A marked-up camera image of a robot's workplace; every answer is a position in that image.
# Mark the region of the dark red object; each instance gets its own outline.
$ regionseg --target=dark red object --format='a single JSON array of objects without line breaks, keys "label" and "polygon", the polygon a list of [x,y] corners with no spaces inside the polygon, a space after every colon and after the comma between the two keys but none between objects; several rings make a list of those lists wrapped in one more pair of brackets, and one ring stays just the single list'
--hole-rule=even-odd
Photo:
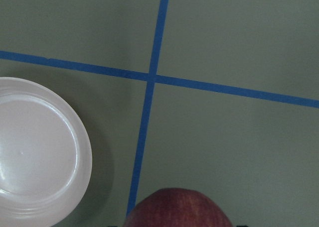
[{"label": "dark red object", "polygon": [[202,193],[165,188],[137,204],[123,227],[232,227],[232,224]]}]

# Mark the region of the blue tape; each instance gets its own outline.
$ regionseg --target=blue tape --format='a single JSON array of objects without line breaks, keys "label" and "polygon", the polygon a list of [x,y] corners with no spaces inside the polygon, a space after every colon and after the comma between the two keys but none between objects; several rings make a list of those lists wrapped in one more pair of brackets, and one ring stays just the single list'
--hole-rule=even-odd
[{"label": "blue tape", "polygon": [[144,148],[145,148],[145,142],[146,142],[146,136],[148,131],[152,100],[153,100],[155,79],[156,79],[156,73],[157,73],[158,64],[159,64],[159,58],[160,58],[160,48],[161,48],[161,42],[162,42],[163,31],[165,26],[168,0],[160,0],[159,4],[160,5],[159,5],[159,12],[158,12],[158,19],[157,19],[156,28],[155,28],[153,49],[152,49],[152,55],[151,55],[151,61],[150,61],[149,79],[148,79],[147,87],[146,87],[139,140],[138,140],[138,144],[136,148],[130,195],[129,195],[129,201],[128,201],[128,207],[127,207],[127,215],[131,212],[131,210],[134,208],[136,204],[136,198],[137,198],[137,192],[138,192],[140,174],[141,174],[141,168],[142,168],[142,161],[143,161],[143,154],[144,154]]},{"label": "blue tape", "polygon": [[237,88],[232,86],[220,85],[220,84],[212,84],[205,83],[194,80],[180,79],[180,78],[172,78],[167,76],[156,76],[156,82],[160,84],[174,85],[191,89],[200,89],[211,92],[223,93],[223,94],[232,94],[237,96],[255,98],[255,99],[263,99],[269,101],[275,101],[280,103],[294,104],[312,108],[319,108],[319,101],[313,99],[306,99],[282,94],[275,94],[263,91],[257,91],[252,89],[244,89]]},{"label": "blue tape", "polygon": [[28,55],[28,54],[19,54],[19,53],[7,52],[7,51],[0,51],[0,59],[19,61],[19,62],[30,63],[30,64],[39,64],[39,65],[45,65],[50,67],[56,67],[56,68],[84,71],[89,73],[103,74],[103,75],[109,75],[109,76],[115,76],[115,77],[121,77],[121,78],[127,78],[127,79],[141,80],[141,81],[147,81],[148,79],[148,74],[136,72],[136,71],[115,69],[115,68],[109,68],[109,67],[92,65],[92,64],[82,64],[82,63],[59,60],[59,59],[47,59],[44,57]]}]

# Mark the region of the plate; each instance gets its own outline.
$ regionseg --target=plate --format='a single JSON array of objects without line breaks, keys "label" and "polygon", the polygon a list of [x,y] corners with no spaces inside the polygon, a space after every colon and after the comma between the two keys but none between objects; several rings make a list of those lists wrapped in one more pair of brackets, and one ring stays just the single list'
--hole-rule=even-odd
[{"label": "plate", "polygon": [[92,151],[72,107],[48,88],[0,78],[0,225],[50,227],[79,204]]}]

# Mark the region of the gray surface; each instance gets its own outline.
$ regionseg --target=gray surface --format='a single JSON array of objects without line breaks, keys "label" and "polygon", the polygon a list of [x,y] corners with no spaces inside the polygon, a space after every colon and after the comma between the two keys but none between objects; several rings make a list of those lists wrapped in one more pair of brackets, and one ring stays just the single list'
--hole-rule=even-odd
[{"label": "gray surface", "polygon": [[318,110],[156,85],[138,201],[199,190],[233,225],[319,223]]},{"label": "gray surface", "polygon": [[78,113],[92,146],[93,169],[81,203],[57,227],[121,226],[126,214],[145,83],[0,60],[1,77],[37,82]]},{"label": "gray surface", "polygon": [[319,0],[169,0],[159,74],[319,99]]},{"label": "gray surface", "polygon": [[0,50],[148,72],[160,0],[0,0]]}]

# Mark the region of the white plate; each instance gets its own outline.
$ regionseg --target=white plate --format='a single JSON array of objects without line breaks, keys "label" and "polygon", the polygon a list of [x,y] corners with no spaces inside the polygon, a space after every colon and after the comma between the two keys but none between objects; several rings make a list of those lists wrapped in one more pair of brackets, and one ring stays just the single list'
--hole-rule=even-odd
[{"label": "white plate", "polygon": [[92,170],[88,134],[60,96],[0,78],[0,226],[50,227],[82,199]]}]

